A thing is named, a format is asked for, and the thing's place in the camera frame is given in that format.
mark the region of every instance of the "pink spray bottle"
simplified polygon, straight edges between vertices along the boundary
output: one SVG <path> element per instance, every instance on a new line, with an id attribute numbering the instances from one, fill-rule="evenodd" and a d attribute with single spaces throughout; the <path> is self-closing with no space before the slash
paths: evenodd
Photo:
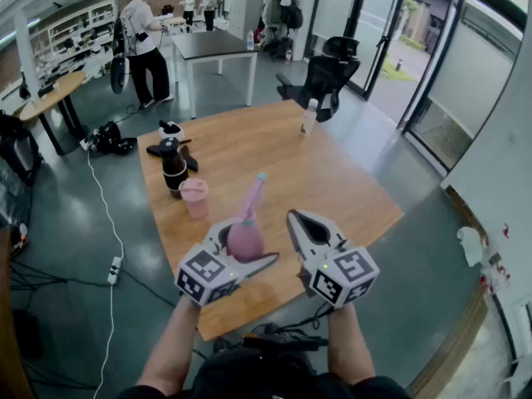
<path id="1" fill-rule="evenodd" d="M 231 225 L 227 237 L 227 250 L 237 261 L 246 263 L 264 254 L 264 236 L 257 222 L 255 208 L 263 188 L 266 175 L 260 173 L 255 179 Z"/>

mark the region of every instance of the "black bottle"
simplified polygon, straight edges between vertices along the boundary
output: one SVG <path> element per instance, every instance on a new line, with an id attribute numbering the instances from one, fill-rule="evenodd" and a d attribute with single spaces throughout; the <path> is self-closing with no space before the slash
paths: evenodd
<path id="1" fill-rule="evenodd" d="M 180 142 L 169 137 L 159 143 L 160 157 L 163 160 L 163 174 L 170 193 L 175 198 L 181 198 L 179 187 L 181 182 L 189 177 L 186 162 L 180 151 Z"/>

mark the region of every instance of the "ceiling light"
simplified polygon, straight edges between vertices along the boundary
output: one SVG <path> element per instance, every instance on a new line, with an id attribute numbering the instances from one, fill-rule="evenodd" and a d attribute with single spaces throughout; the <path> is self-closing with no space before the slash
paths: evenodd
<path id="1" fill-rule="evenodd" d="M 37 25 L 40 21 L 41 21 L 41 18 L 39 18 L 39 17 L 38 17 L 37 19 L 33 19 L 33 21 L 31 21 L 31 22 L 29 22 L 29 23 L 27 24 L 27 27 L 28 27 L 28 28 L 31 28 L 31 27 L 33 27 L 34 25 Z M 11 39 L 11 38 L 13 38 L 13 37 L 15 37 L 15 32 L 14 32 L 14 31 L 13 31 L 13 32 L 10 32 L 9 34 L 7 34 L 7 35 L 6 35 L 5 37 L 3 37 L 3 38 L 0 38 L 0 45 L 2 45 L 2 44 L 5 43 L 7 40 L 9 40 L 9 39 Z"/>

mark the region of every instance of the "black shirt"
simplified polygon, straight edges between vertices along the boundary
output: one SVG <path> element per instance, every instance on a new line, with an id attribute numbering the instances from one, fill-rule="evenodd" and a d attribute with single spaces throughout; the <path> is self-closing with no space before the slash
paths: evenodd
<path id="1" fill-rule="evenodd" d="M 294 356 L 275 360 L 257 356 L 211 358 L 200 368 L 192 390 L 173 398 L 409 398 L 406 391 L 388 377 L 368 378 L 348 386 L 333 374 L 315 376 L 311 371 L 304 360 Z M 163 393 L 148 386 L 135 386 L 119 395 L 119 399 L 164 398 Z"/>

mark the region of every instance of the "black office chair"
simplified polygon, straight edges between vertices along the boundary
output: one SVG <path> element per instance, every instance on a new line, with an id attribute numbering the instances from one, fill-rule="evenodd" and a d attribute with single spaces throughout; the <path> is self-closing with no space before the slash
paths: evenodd
<path id="1" fill-rule="evenodd" d="M 308 63 L 307 79 L 303 86 L 294 86 L 283 74 L 277 74 L 281 86 L 277 87 L 283 101 L 294 99 L 302 108 L 308 101 L 318 101 L 318 122 L 329 120 L 340 106 L 338 94 L 360 66 L 357 59 L 358 42 L 348 37 L 331 37 L 323 45 L 323 54 Z M 322 108 L 330 96 L 330 107 Z"/>

